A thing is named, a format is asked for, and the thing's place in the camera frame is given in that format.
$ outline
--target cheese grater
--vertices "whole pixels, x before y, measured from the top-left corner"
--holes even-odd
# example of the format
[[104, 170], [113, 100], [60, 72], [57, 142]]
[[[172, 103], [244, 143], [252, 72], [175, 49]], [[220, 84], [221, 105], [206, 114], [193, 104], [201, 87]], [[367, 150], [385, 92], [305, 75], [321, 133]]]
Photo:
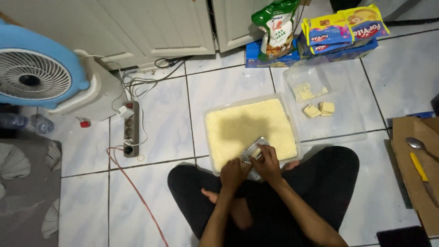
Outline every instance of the cheese grater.
[[[256, 144], [270, 145], [270, 143], [268, 143], [268, 141], [264, 137], [259, 137], [253, 144], [251, 144], [246, 150], [241, 153], [242, 161], [251, 164], [249, 157], [252, 156], [253, 152], [258, 149], [258, 146], [256, 146]], [[262, 153], [259, 153], [256, 159], [259, 159], [261, 156]]]

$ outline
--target spoon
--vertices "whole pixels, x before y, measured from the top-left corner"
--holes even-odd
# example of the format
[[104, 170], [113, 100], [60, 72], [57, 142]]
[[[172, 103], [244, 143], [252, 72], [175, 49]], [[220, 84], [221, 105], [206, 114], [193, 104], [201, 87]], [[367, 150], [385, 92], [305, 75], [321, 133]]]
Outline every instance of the spoon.
[[413, 137], [407, 137], [406, 142], [408, 143], [408, 145], [410, 145], [410, 147], [412, 147], [414, 149], [424, 150], [432, 159], [434, 159], [437, 163], [439, 163], [439, 158], [436, 157], [434, 154], [430, 153], [425, 148], [425, 144], [421, 140], [413, 138]]

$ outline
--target charger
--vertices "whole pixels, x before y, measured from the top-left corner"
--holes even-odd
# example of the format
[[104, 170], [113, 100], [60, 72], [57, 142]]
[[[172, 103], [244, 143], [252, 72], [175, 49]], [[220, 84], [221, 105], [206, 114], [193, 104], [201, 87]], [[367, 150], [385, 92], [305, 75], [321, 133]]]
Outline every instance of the charger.
[[134, 114], [134, 111], [126, 106], [122, 106], [117, 110], [117, 115], [119, 115], [121, 118], [129, 118]]

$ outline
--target red cable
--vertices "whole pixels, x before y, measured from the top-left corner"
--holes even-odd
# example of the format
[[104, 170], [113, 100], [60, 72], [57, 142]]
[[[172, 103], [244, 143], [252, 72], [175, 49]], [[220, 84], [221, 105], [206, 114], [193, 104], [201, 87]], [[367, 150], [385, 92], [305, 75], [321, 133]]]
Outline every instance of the red cable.
[[114, 147], [109, 147], [107, 148], [107, 154], [108, 157], [110, 157], [110, 159], [113, 161], [113, 163], [116, 164], [116, 166], [119, 168], [119, 170], [125, 175], [126, 179], [128, 179], [128, 181], [130, 182], [130, 184], [132, 185], [132, 187], [134, 188], [134, 190], [136, 190], [137, 195], [139, 196], [140, 200], [142, 201], [143, 205], [146, 207], [146, 209], [148, 209], [149, 214], [151, 215], [152, 220], [154, 221], [155, 225], [157, 226], [158, 231], [160, 232], [160, 235], [162, 236], [163, 242], [165, 242], [165, 246], [169, 247], [168, 243], [165, 240], [165, 236], [163, 236], [162, 230], [160, 229], [160, 227], [157, 224], [157, 221], [155, 220], [154, 216], [151, 213], [151, 210], [149, 210], [148, 205], [146, 204], [145, 200], [143, 199], [142, 195], [139, 193], [139, 191], [137, 190], [137, 188], [135, 187], [135, 185], [133, 184], [133, 182], [131, 182], [131, 179], [128, 177], [128, 175], [123, 171], [123, 169], [119, 166], [119, 164], [113, 159], [113, 157], [111, 157], [110, 155], [110, 149], [117, 149], [117, 150], [121, 150], [123, 151], [123, 149], [120, 148], [114, 148]]

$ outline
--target knife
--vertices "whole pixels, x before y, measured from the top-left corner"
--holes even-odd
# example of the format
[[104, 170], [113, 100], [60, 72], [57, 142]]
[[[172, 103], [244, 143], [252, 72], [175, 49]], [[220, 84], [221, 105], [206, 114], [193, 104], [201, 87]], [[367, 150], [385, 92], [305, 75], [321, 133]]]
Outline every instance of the knife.
[[436, 200], [436, 197], [433, 193], [433, 188], [431, 184], [428, 182], [427, 175], [424, 172], [424, 169], [422, 169], [421, 164], [417, 160], [416, 155], [413, 152], [410, 152], [410, 158], [413, 162], [414, 167], [416, 168], [417, 172], [419, 173], [419, 176], [421, 176], [421, 180], [424, 183], [425, 190], [427, 191], [428, 196], [433, 201], [433, 204], [436, 206], [436, 208], [439, 208], [439, 203]]

